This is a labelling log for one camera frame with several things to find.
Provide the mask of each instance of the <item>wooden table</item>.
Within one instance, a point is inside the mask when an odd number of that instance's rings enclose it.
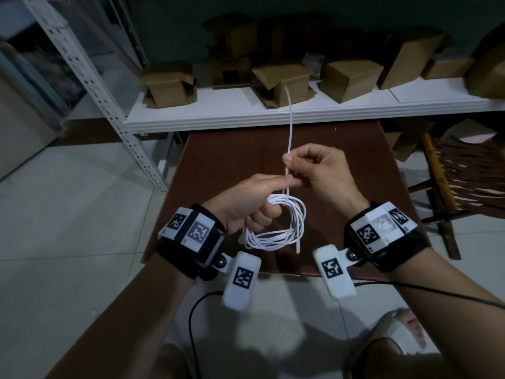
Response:
[[[191,133],[142,261],[147,261],[154,253],[158,232],[180,206],[203,203],[255,173],[283,174],[281,158],[287,150],[288,136],[288,126]],[[419,223],[378,122],[295,125],[292,147],[308,142],[344,150],[357,187],[367,199],[380,203],[391,201]],[[339,250],[344,247],[344,218],[330,215],[309,187],[292,189],[291,193],[300,198],[307,208],[300,254],[295,253],[294,245],[276,252],[248,252],[262,258],[263,272],[320,276],[312,251],[329,243]],[[269,230],[289,226],[286,211],[283,210],[283,214],[268,227]],[[237,251],[244,250],[237,242],[238,235],[228,236],[225,240],[227,254],[235,255]],[[356,279],[384,278],[371,264],[350,267],[349,272]]]

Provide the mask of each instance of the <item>tiled floor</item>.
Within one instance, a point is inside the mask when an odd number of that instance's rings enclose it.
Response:
[[[410,184],[426,175],[420,153],[400,168]],[[133,279],[163,197],[121,143],[47,148],[0,182],[2,378],[43,377]],[[505,221],[474,216],[454,227],[463,256],[454,265],[505,298]],[[440,236],[431,240],[445,255]],[[176,323],[186,346],[191,307],[224,282],[197,281],[184,300]],[[340,377],[366,331],[405,305],[390,286],[357,290],[334,302],[320,279],[263,275],[244,314],[207,299],[193,318],[204,377]]]

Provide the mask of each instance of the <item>wooden chair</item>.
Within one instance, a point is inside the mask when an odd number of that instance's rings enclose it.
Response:
[[[430,179],[408,188],[428,190],[433,216],[451,259],[460,260],[451,220],[483,214],[505,218],[505,163],[492,142],[472,144],[421,137]]]

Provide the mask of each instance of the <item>white cable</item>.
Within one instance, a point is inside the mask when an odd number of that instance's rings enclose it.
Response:
[[[293,138],[293,108],[291,106],[291,96],[287,86],[284,86],[289,103],[289,145],[287,152],[291,152],[291,140]],[[286,206],[289,210],[291,223],[289,229],[269,231],[262,234],[254,234],[247,226],[242,230],[244,246],[247,249],[258,248],[265,251],[275,251],[286,245],[296,243],[296,253],[300,253],[300,239],[304,235],[304,221],[306,216],[306,207],[304,203],[296,197],[289,195],[289,188],[286,194],[270,194],[268,202]]]

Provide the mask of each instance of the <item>wall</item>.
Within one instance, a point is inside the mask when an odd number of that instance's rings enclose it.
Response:
[[[152,60],[203,62],[211,35],[201,24],[225,12],[254,17],[326,12],[334,26],[364,30],[433,24],[456,44],[474,48],[505,21],[505,0],[129,0],[135,26]]]

